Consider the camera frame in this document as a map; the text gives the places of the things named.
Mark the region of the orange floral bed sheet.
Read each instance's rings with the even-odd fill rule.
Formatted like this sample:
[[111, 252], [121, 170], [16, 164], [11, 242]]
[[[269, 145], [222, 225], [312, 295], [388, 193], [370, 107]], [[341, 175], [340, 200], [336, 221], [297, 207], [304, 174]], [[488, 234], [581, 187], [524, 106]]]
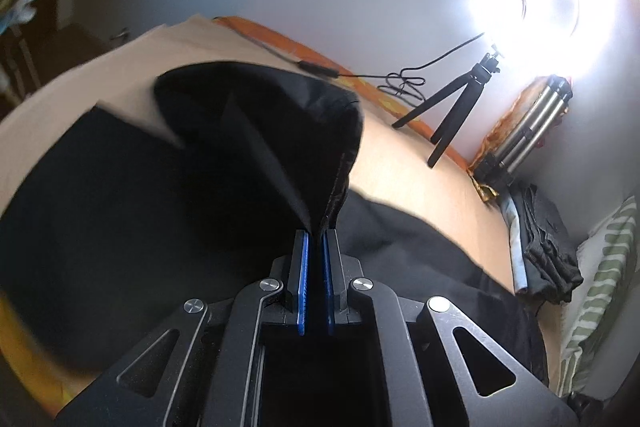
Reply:
[[[208, 20], [194, 16], [183, 23], [160, 25], [133, 42], [59, 75], [1, 123], [1, 204], [9, 204], [17, 187], [40, 157], [86, 110], [103, 102], [119, 116], [168, 136], [166, 124], [152, 106], [151, 84], [178, 66], [239, 60], [282, 66], [270, 49], [288, 57], [334, 67], [314, 49], [242, 17]], [[339, 83], [355, 90], [364, 110], [363, 138], [350, 183], [367, 198], [396, 207], [433, 225], [477, 265], [499, 280], [509, 280], [506, 227], [480, 201], [466, 173], [468, 163], [449, 152], [434, 168], [423, 157], [430, 148], [426, 124], [394, 131], [392, 120], [403, 109], [370, 83], [345, 72]], [[37, 345], [18, 321], [9, 301], [1, 301], [1, 353], [34, 399], [29, 410], [43, 409], [52, 418], [92, 379], [63, 369]]]

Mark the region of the small black tripod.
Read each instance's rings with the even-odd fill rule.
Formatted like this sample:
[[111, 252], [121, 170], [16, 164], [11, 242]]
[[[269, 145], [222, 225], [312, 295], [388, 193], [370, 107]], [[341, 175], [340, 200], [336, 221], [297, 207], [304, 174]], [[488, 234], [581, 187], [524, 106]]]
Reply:
[[451, 141], [466, 121], [466, 118], [471, 114], [488, 81], [491, 80], [493, 75], [500, 72], [500, 57], [501, 53], [493, 46], [492, 50], [486, 53], [469, 72], [450, 81], [445, 87], [392, 124], [394, 129], [405, 127], [410, 121], [415, 120], [435, 105], [444, 101], [445, 98], [449, 98], [450, 95], [462, 90], [454, 105], [451, 106], [445, 118], [431, 135], [430, 141], [434, 145], [434, 150], [427, 158], [428, 167], [433, 168], [438, 163], [442, 154], [446, 152]]

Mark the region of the folded grey clothes stack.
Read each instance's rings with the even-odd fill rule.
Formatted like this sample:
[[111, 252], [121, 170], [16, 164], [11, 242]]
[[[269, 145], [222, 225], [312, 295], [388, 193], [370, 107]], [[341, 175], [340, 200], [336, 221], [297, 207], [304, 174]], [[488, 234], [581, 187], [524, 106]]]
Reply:
[[509, 229], [514, 291], [562, 305], [584, 279], [558, 208], [535, 184], [516, 182], [500, 197]]

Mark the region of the folded silver tripod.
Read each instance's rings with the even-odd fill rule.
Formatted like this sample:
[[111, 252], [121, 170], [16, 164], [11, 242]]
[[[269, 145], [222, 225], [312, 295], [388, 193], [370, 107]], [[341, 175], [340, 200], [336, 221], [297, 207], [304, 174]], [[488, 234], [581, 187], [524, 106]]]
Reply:
[[478, 182], [484, 182], [498, 193], [508, 187], [530, 152], [544, 139], [547, 131], [567, 112], [573, 98], [570, 80], [547, 76], [547, 86], [497, 150], [489, 152], [475, 169]]

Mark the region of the beige bed blanket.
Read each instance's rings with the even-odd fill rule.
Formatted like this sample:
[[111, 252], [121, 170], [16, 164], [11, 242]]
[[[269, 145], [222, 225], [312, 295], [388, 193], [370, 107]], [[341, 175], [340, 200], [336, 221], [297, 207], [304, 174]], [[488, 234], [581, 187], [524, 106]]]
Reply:
[[506, 227], [354, 90], [201, 17], [1, 125], [6, 426], [571, 426]]

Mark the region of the black pants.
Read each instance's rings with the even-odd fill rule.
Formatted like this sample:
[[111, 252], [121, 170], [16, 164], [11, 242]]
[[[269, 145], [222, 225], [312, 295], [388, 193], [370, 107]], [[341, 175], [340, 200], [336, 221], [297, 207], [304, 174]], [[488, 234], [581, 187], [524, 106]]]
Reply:
[[178, 143], [103, 107], [80, 116], [1, 218], [1, 289], [70, 369], [99, 372], [180, 303], [234, 297], [337, 231], [367, 277], [404, 298], [451, 300], [539, 379], [533, 314], [431, 225], [352, 191], [356, 95], [267, 66], [217, 62], [160, 75], [153, 96]]

